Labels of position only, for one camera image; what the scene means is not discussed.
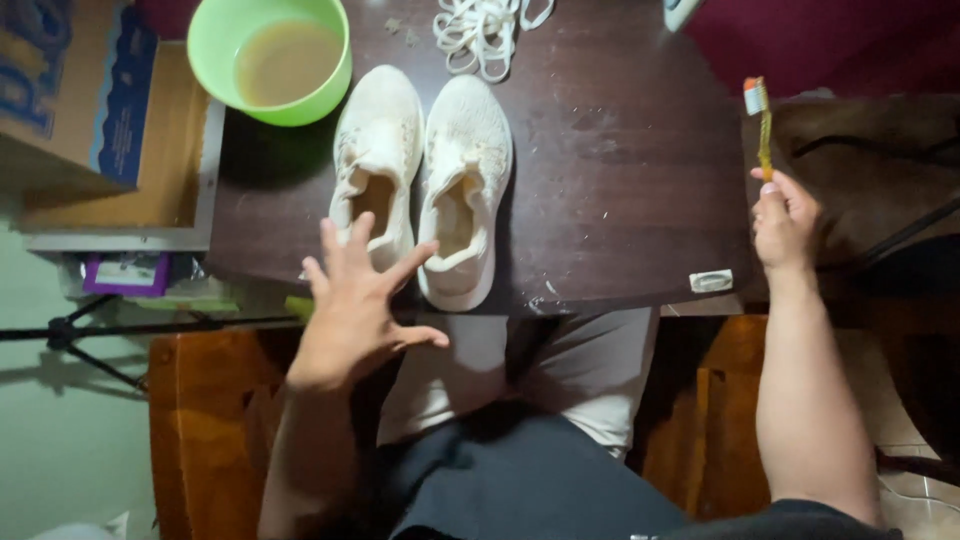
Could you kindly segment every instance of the dark wood tabletop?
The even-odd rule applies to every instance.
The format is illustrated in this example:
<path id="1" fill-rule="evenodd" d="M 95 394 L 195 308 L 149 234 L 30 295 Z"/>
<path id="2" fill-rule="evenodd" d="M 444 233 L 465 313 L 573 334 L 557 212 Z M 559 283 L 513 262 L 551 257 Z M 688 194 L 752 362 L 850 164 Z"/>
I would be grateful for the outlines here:
<path id="1" fill-rule="evenodd" d="M 436 1 L 344 4 L 354 82 L 393 64 L 428 113 L 450 78 L 431 30 Z M 402 21 L 395 35 L 388 18 Z M 519 32 L 510 76 L 492 87 L 516 163 L 493 288 L 475 312 L 654 306 L 709 296 L 691 291 L 690 274 L 730 269 L 734 289 L 751 279 L 738 103 L 662 20 L 660 0 L 561 1 Z M 407 29 L 420 44 L 407 46 Z M 321 253 L 338 115 L 277 128 L 228 112 L 206 258 L 215 275 L 298 283 L 300 261 Z M 414 231 L 419 213 L 415 202 Z M 398 303 L 424 304 L 416 290 Z"/>

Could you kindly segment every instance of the shoe insole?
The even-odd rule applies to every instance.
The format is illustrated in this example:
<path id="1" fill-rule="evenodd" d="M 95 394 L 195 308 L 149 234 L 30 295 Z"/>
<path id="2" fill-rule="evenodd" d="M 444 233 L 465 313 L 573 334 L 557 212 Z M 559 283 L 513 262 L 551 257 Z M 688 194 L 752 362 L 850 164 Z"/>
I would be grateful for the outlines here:
<path id="1" fill-rule="evenodd" d="M 387 231 L 387 222 L 390 219 L 390 207 L 394 205 L 396 186 L 390 177 L 370 175 L 367 179 L 367 188 L 363 193 L 350 198 L 352 211 L 350 220 L 356 221 L 365 211 L 373 212 L 373 229 L 370 239 L 379 238 Z"/>
<path id="2" fill-rule="evenodd" d="M 437 255 L 447 258 L 469 247 L 473 239 L 473 209 L 467 204 L 467 194 L 476 189 L 476 181 L 463 176 L 447 191 L 437 197 Z"/>

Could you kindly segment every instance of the white sneaker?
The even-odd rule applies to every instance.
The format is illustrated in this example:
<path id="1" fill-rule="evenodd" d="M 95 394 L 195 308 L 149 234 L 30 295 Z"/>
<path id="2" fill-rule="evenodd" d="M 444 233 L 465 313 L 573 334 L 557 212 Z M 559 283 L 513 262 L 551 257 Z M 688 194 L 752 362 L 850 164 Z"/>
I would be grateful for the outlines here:
<path id="1" fill-rule="evenodd" d="M 330 218 L 346 244 L 364 211 L 375 216 L 370 243 L 373 268 L 383 272 L 414 247 L 410 183 L 423 155 L 423 108 L 410 80 L 379 65 L 357 83 L 337 123 L 333 160 L 337 185 Z"/>
<path id="2" fill-rule="evenodd" d="M 510 181 L 510 124 L 487 84 L 450 80 L 426 123 L 426 166 L 418 240 L 440 249 L 418 271 L 420 290 L 439 309 L 480 305 L 493 283 L 494 223 Z"/>

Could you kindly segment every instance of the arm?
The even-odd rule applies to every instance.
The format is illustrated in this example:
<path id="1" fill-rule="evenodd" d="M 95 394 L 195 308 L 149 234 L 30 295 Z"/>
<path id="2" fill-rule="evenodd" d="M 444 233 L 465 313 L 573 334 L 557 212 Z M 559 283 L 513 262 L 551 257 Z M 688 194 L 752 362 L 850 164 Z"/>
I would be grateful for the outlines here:
<path id="1" fill-rule="evenodd" d="M 436 251 L 421 244 L 383 274 L 367 254 L 373 214 L 365 212 L 341 247 L 329 219 L 321 222 L 326 271 L 308 257 L 315 308 L 286 378 L 260 510 L 260 538 L 304 538 L 342 515 L 357 477 L 349 412 L 354 384 L 405 348 L 449 339 L 428 327 L 403 328 L 390 314 L 394 292 Z"/>
<path id="2" fill-rule="evenodd" d="M 754 230 L 770 283 L 770 317 L 756 436 L 770 492 L 774 501 L 824 503 L 878 526 L 873 445 L 844 375 L 810 254 L 819 209 L 780 172 L 760 193 Z"/>

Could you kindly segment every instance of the forearm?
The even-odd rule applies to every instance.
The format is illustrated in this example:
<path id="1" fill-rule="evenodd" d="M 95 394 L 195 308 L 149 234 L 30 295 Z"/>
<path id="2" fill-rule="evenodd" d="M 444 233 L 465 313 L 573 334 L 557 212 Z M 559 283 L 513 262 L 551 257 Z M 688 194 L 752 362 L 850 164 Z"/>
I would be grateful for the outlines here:
<path id="1" fill-rule="evenodd" d="M 811 499 L 876 524 L 873 446 L 812 271 L 771 278 L 756 434 L 774 500 Z"/>
<path id="2" fill-rule="evenodd" d="M 349 502 L 357 474 L 349 394 L 348 389 L 287 393 L 260 510 L 260 538 L 304 538 Z"/>

